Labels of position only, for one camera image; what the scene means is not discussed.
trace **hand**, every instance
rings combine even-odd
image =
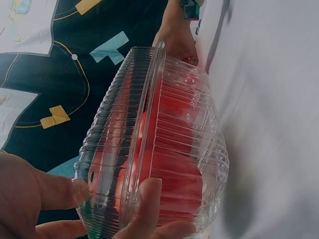
[[[164,50],[168,55],[196,66],[198,57],[189,24],[188,20],[180,17],[163,22],[155,36],[153,46],[163,39]]]
[[[46,174],[4,153],[0,153],[0,169],[0,238],[75,239],[86,234],[79,220],[36,226],[41,210],[76,206],[71,179]]]
[[[139,187],[140,208],[128,226],[113,239],[182,239],[195,232],[190,222],[176,221],[156,228],[160,212],[161,181],[145,180]]]
[[[0,153],[0,238],[75,239],[86,230],[79,220],[37,225],[41,210],[65,210],[76,206],[71,179],[46,174],[22,158]],[[172,222],[156,229],[160,211],[161,183],[145,180],[140,188],[140,207],[115,239],[181,239],[195,227]]]

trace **clear plastic container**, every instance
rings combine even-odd
[[[186,220],[198,233],[218,211],[229,160],[207,74],[162,44],[128,53],[74,165],[75,187],[88,189],[77,212],[90,239],[127,225],[149,177],[162,179],[158,226]]]

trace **tomato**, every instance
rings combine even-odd
[[[193,221],[201,207],[203,186],[197,163],[190,157],[193,128],[189,119],[196,117],[194,91],[162,83],[159,77],[147,133],[144,129],[147,112],[142,114],[129,183],[131,190],[142,155],[139,183],[149,177],[162,179],[159,225],[177,220]],[[115,208],[118,212],[126,168],[125,162],[116,184]]]
[[[130,188],[136,173],[137,159],[138,154],[133,160]],[[202,199],[202,178],[196,162],[192,158],[162,148],[155,148],[151,169],[148,168],[150,162],[150,158],[143,158],[140,182],[149,176],[162,179],[159,224],[177,220],[193,221],[198,214]],[[125,169],[126,163],[120,171],[116,185],[115,208],[118,212]]]

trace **white surface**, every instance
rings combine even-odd
[[[222,0],[208,0],[201,66]],[[230,159],[211,239],[319,238],[319,1],[233,1],[210,67]]]
[[[57,0],[32,0],[29,11],[23,14],[11,9],[11,1],[29,5],[26,0],[0,0],[0,53],[49,54]]]
[[[37,94],[0,88],[0,149],[6,143],[15,121]]]

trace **finger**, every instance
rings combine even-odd
[[[86,235],[80,220],[56,221],[35,227],[38,239],[75,239]]]
[[[139,188],[140,207],[128,226],[113,239],[149,239],[156,228],[160,213],[161,181],[145,180]]]
[[[159,33],[156,33],[152,47],[156,47],[157,43],[159,42],[159,39],[160,39],[160,35]]]
[[[71,178],[54,176],[35,169],[42,210],[65,210],[76,206]]]
[[[176,221],[157,228],[151,239],[182,239],[195,233],[193,223]]]

